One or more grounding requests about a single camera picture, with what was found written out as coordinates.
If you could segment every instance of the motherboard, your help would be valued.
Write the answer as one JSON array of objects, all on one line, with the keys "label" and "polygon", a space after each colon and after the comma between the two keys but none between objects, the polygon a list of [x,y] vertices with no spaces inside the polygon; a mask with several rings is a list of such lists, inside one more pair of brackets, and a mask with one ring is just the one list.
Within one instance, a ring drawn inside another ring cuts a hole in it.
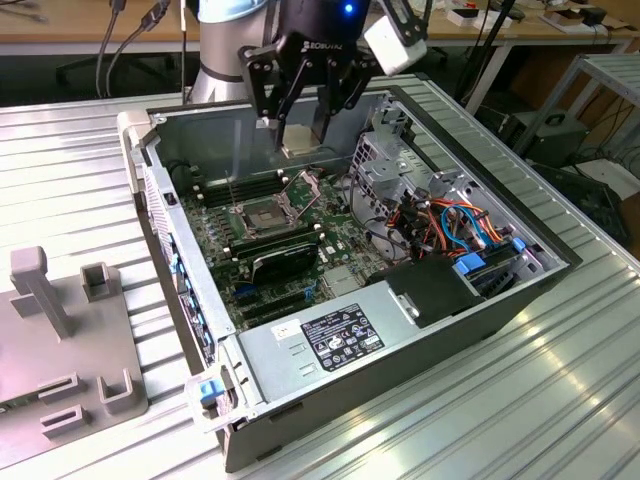
[{"label": "motherboard", "polygon": [[353,219],[340,176],[322,168],[195,186],[182,206],[240,330],[361,288],[392,263]]}]

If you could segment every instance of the gray plastic post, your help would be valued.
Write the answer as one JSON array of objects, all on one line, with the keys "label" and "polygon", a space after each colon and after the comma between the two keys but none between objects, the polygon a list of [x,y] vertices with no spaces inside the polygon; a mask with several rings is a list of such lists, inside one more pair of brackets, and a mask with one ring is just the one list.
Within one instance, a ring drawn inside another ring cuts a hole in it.
[{"label": "gray plastic post", "polygon": [[109,268],[104,262],[85,265],[80,268],[80,276],[89,303],[112,297],[117,293]]},{"label": "gray plastic post", "polygon": [[135,384],[131,380],[129,369],[124,368],[122,370],[122,374],[124,375],[124,391],[115,394],[113,386],[108,386],[107,382],[104,381],[104,378],[97,378],[100,402],[111,415],[129,410],[138,400]]},{"label": "gray plastic post", "polygon": [[33,293],[58,338],[63,340],[72,335],[69,317],[47,280],[46,273],[47,256],[42,247],[29,247],[11,252],[12,278]]}]

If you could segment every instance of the white sticker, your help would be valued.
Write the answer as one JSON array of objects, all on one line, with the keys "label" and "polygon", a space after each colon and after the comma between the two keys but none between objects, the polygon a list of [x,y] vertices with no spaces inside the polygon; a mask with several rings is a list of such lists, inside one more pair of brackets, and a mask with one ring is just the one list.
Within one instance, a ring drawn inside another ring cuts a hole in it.
[{"label": "white sticker", "polygon": [[271,332],[277,341],[284,340],[297,333],[302,333],[302,330],[300,330],[300,319],[294,318],[288,322],[271,327]]}]

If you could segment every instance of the blue cable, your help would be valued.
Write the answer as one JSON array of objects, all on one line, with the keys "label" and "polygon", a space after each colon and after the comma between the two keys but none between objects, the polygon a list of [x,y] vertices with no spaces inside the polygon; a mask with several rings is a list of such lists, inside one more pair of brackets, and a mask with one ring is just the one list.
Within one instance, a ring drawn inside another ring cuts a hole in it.
[{"label": "blue cable", "polygon": [[478,222],[473,216],[473,213],[468,208],[463,207],[462,205],[451,205],[445,208],[442,211],[442,215],[440,216],[440,223],[442,224],[442,230],[444,231],[444,234],[449,238],[449,240],[459,245],[462,245],[467,252],[471,251],[471,249],[465,242],[455,238],[449,231],[449,226],[447,225],[447,210],[449,210],[450,208],[460,210],[469,218],[469,220],[471,220],[471,225],[473,225],[473,228],[475,229],[475,231],[478,233],[478,235],[486,245],[495,245],[493,240],[491,240],[491,238],[489,238],[489,236],[484,232],[484,230],[480,228],[480,225],[478,225]]},{"label": "blue cable", "polygon": [[491,240],[491,238],[487,235],[484,229],[480,227],[480,225],[476,221],[476,217],[474,216],[471,210],[461,205],[456,205],[456,208],[459,208],[460,210],[462,210],[465,213],[465,215],[469,217],[469,219],[471,219],[471,224],[473,225],[473,228],[475,228],[476,232],[478,233],[478,235],[486,245],[495,245],[495,242]]},{"label": "blue cable", "polygon": [[449,227],[447,225],[447,210],[449,210],[450,208],[452,207],[445,208],[442,211],[442,215],[440,216],[440,223],[442,225],[442,230],[444,231],[444,234],[449,238],[449,240],[451,240],[454,243],[457,243],[458,245],[462,245],[467,252],[470,252],[471,249],[469,248],[469,245],[464,243],[462,240],[459,240],[456,237],[454,237],[449,231]]}]

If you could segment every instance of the white plastic part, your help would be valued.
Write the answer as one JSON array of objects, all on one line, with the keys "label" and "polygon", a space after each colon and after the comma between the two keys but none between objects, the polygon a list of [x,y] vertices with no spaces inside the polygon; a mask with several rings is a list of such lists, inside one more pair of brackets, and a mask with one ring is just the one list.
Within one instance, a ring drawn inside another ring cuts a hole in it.
[{"label": "white plastic part", "polygon": [[184,393],[187,398],[187,404],[191,410],[191,416],[196,426],[202,433],[215,432],[225,428],[227,425],[235,423],[239,420],[250,418],[250,414],[244,405],[238,405],[226,415],[220,415],[215,418],[208,418],[205,410],[200,404],[200,384],[219,375],[220,370],[215,365],[207,368],[204,372],[189,378],[184,384]]},{"label": "white plastic part", "polygon": [[144,158],[140,153],[140,140],[151,131],[151,119],[144,110],[120,112],[117,117],[118,138],[124,166],[127,171],[127,181],[131,193],[138,193],[138,179],[143,178],[142,166]]},{"label": "white plastic part", "polygon": [[388,76],[401,72],[427,54],[424,40],[411,47],[405,47],[396,35],[389,17],[386,15],[371,25],[364,34],[378,63]]}]

